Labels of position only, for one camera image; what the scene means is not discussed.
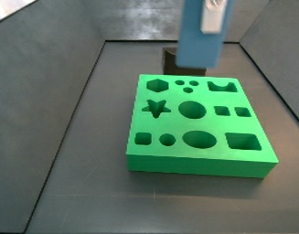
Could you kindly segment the silver green gripper finger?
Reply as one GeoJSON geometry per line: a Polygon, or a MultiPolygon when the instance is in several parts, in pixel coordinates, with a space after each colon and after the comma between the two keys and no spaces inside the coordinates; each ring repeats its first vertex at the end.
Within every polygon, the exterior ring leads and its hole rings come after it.
{"type": "Polygon", "coordinates": [[[201,8],[200,30],[205,34],[219,34],[227,0],[204,0],[201,8]]]}

